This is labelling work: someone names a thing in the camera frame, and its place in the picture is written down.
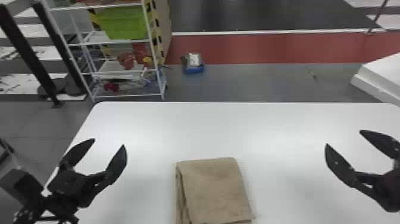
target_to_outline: green bin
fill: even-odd
[[[96,11],[96,18],[110,39],[147,39],[141,6],[115,7]]]

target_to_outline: metal shelf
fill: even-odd
[[[69,18],[72,23],[72,27],[76,34],[75,43],[68,43],[65,38],[62,38],[64,45],[68,49],[69,56],[73,59],[74,66],[78,69],[81,79],[85,83],[85,88],[91,97],[93,102],[97,102],[100,98],[114,98],[114,97],[140,97],[140,96],[153,96],[159,95],[164,100],[165,87],[167,81],[165,74],[163,74],[163,68],[160,64],[163,64],[165,58],[163,56],[163,46],[161,44],[160,31],[158,25],[156,26],[157,10],[156,2],[151,0],[131,0],[130,2],[122,2],[125,0],[117,0],[118,2],[110,2],[110,5],[85,5],[84,3],[76,3],[68,7],[56,7],[50,8],[47,1],[44,1],[49,17],[52,23],[57,25],[52,11],[65,11],[69,14]],[[112,7],[131,7],[140,6],[143,11],[144,21],[146,24],[146,37],[145,39],[110,39],[104,31],[96,30],[92,23],[90,23],[90,29],[86,26],[83,30],[80,30],[81,21],[74,15],[73,10],[96,9],[96,8],[112,8]],[[57,32],[62,33],[60,27],[55,26]],[[147,68],[143,65],[135,64],[131,70],[125,70],[124,67],[116,60],[116,56],[120,54],[120,50],[131,46],[131,43],[148,43],[151,50],[151,58],[153,60],[154,68]],[[101,54],[92,54],[93,48],[100,46]],[[81,71],[74,58],[71,49],[78,48],[82,50],[82,59],[87,61],[87,70]],[[152,72],[153,76],[151,79],[155,79],[151,83],[147,83],[143,77],[147,76],[146,72]],[[93,82],[87,83],[85,77],[90,76],[93,78]],[[111,90],[105,91],[104,84],[108,83],[108,80],[119,83],[120,89],[117,92]]]
[[[132,2],[132,3],[111,4],[111,5],[85,5],[83,3],[76,3],[69,7],[51,8],[50,11],[88,10],[88,9],[95,9],[95,8],[129,7],[129,6],[140,6],[140,5],[142,5],[140,0],[138,0],[137,2]]]
[[[129,79],[140,80],[140,76],[144,72],[156,71],[155,69],[147,69],[142,64],[135,63],[134,69],[125,70],[118,61],[106,61],[98,72],[82,73],[91,74],[93,77],[100,79]]]
[[[118,44],[118,43],[148,43],[149,39],[141,40],[114,40],[110,39],[104,31],[91,31],[83,40],[83,43],[72,43],[69,46],[80,46],[80,45],[102,45],[102,44]]]
[[[101,84],[96,84],[92,90],[92,95],[96,99],[101,98],[115,98],[115,97],[148,97],[148,96],[162,96],[166,87],[165,76],[160,77],[161,88],[158,86],[157,81],[153,81],[149,85],[142,88],[131,88],[119,90],[118,92],[105,91]]]

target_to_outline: white wire shelf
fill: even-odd
[[[98,72],[93,73],[82,73],[91,74],[93,77],[100,79],[129,79],[129,80],[140,80],[140,76],[143,72],[156,71],[155,69],[147,69],[142,64],[135,63],[135,66],[131,70],[125,70],[125,68],[118,61],[106,61],[101,66]]]
[[[69,46],[80,45],[102,45],[117,43],[148,43],[149,39],[129,40],[129,39],[110,39],[104,31],[91,31],[83,40],[83,43],[71,43]]]
[[[146,85],[142,88],[130,88],[118,90],[117,92],[113,92],[111,90],[104,90],[104,87],[100,84],[96,84],[92,90],[92,95],[94,98],[115,98],[115,97],[150,97],[150,96],[158,96],[164,94],[166,87],[165,76],[160,77],[161,88],[158,86],[158,82],[155,80],[152,83]]]
[[[95,8],[112,8],[112,7],[129,7],[129,6],[138,6],[142,5],[140,0],[132,3],[124,3],[124,4],[108,4],[108,5],[85,5],[83,3],[76,3],[68,7],[55,7],[51,8],[51,11],[68,11],[68,10],[87,10],[87,9],[95,9]]]

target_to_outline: black metal pole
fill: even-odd
[[[37,16],[40,18],[42,24],[45,26],[46,31],[49,33],[51,40],[53,41],[57,51],[60,53],[62,60],[64,61],[69,74],[74,80],[76,86],[78,88],[84,89],[82,80],[79,78],[78,71],[75,66],[72,64],[70,57],[68,56],[67,48],[65,47],[61,36],[55,31],[53,24],[49,20],[47,16],[46,9],[43,7],[41,2],[34,3],[32,8],[36,12]]]
[[[2,164],[10,156],[10,153],[14,153],[15,149],[1,138],[0,147],[4,149],[4,152],[0,155],[0,164]]]
[[[15,23],[14,18],[7,9],[7,6],[0,4],[0,27],[7,35],[10,42],[14,45],[17,51],[20,53],[22,59],[28,65],[29,69],[32,71],[34,76],[40,82],[40,84],[45,89],[46,93],[49,95],[55,106],[60,106],[61,103],[57,99],[57,88],[54,82],[49,77],[43,64],[39,61],[36,54],[33,52],[28,41],[25,39],[21,30],[18,28],[17,23]]]
[[[389,0],[384,0],[383,1],[383,3],[382,3],[382,5],[379,7],[379,9],[378,9],[378,12],[376,13],[376,16],[375,16],[375,18],[374,18],[374,24],[376,24],[376,22],[378,21],[378,19],[379,19],[379,17],[380,17],[380,15],[382,14],[382,10],[386,7],[386,5],[388,4],[388,1]],[[368,29],[368,31],[367,31],[367,33],[366,34],[371,34],[371,32],[372,32],[372,29],[373,29],[374,27],[373,27],[373,25]]]

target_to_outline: folded towel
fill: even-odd
[[[250,223],[254,218],[234,158],[176,166],[177,224]]]

